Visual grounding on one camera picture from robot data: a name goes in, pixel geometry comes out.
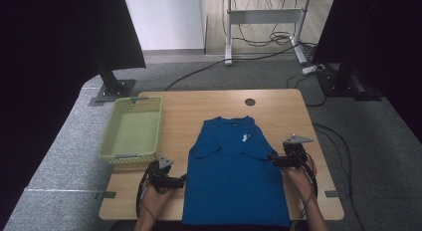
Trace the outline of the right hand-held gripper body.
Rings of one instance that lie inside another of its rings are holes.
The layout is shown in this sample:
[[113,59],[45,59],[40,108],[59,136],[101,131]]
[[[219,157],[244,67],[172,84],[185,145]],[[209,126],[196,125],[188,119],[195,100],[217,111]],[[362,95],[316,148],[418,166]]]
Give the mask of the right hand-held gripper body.
[[312,138],[293,134],[283,140],[283,147],[287,156],[287,167],[299,168],[308,160],[307,152],[303,147],[305,142],[313,142]]

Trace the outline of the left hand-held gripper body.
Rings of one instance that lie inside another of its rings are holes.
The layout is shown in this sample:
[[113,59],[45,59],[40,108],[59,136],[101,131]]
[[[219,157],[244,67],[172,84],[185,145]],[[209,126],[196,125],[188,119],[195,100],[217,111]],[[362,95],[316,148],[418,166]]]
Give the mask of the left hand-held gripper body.
[[168,173],[172,164],[173,161],[164,156],[160,156],[149,164],[148,180],[157,192],[160,192],[162,188],[171,188],[172,181]]

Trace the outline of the blue t-shirt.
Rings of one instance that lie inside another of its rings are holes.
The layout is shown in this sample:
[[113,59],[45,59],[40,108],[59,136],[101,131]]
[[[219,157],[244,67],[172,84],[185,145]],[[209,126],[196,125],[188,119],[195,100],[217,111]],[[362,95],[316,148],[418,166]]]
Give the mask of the blue t-shirt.
[[275,151],[255,121],[203,122],[189,150],[182,222],[287,227],[290,215]]

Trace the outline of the green plastic basket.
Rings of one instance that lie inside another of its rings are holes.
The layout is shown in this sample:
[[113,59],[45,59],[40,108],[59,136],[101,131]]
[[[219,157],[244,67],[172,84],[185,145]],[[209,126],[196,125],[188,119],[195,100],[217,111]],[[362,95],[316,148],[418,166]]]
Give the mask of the green plastic basket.
[[153,161],[160,153],[162,124],[161,96],[117,99],[105,129],[100,158],[110,164]]

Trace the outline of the person's left hand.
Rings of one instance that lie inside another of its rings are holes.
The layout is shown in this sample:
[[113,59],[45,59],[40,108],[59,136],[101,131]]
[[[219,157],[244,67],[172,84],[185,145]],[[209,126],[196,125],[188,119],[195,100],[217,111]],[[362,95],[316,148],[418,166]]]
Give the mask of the person's left hand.
[[155,221],[172,195],[171,189],[157,192],[154,188],[144,187],[140,194],[138,219],[142,222]]

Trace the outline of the person's right hand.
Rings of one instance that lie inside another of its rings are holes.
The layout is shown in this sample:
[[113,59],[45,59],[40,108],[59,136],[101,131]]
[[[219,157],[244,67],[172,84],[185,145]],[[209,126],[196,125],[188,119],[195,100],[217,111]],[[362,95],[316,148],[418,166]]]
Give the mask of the person's right hand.
[[298,192],[303,204],[308,203],[315,195],[313,185],[307,175],[307,169],[303,166],[299,168],[283,168],[283,173],[288,177],[293,187]]

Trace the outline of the black metal stand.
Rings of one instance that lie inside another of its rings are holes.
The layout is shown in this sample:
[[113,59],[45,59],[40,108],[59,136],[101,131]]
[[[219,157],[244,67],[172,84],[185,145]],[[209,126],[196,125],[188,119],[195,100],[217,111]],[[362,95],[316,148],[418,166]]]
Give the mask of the black metal stand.
[[103,81],[103,85],[98,94],[90,100],[89,106],[98,107],[102,106],[104,103],[114,102],[117,99],[129,97],[135,80],[118,80],[112,70],[106,68],[95,47],[91,47],[90,55],[94,67]]
[[383,97],[368,76],[348,63],[327,64],[317,79],[326,97],[354,98],[359,102],[378,102]]

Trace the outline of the white power strip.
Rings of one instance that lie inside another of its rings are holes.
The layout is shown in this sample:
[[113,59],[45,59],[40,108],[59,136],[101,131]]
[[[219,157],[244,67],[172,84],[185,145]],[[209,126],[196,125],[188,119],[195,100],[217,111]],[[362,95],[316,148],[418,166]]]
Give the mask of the white power strip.
[[315,73],[315,72],[320,72],[325,70],[325,65],[319,64],[319,65],[314,65],[314,66],[310,66],[310,67],[306,67],[303,68],[303,75],[308,75],[311,73]]

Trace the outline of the black curtain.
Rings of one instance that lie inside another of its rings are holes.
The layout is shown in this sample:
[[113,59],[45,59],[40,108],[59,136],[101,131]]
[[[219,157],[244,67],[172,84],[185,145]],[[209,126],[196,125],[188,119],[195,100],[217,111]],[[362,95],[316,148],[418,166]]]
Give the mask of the black curtain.
[[0,230],[85,82],[144,65],[125,0],[0,0]]
[[422,142],[422,0],[333,0],[313,61],[363,72]]

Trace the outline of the white desk frame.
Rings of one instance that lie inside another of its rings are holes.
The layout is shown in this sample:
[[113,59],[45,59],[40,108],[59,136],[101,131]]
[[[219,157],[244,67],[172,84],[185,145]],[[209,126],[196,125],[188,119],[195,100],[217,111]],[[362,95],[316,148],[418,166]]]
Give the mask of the white desk frame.
[[301,65],[306,65],[308,61],[302,50],[302,46],[300,45],[300,36],[307,17],[309,4],[310,0],[304,0],[300,8],[238,10],[233,8],[234,0],[227,0],[227,8],[225,12],[225,65],[231,66],[234,61],[232,58],[232,26],[244,24],[293,24],[294,34],[289,37],[291,47],[294,49],[299,63]]

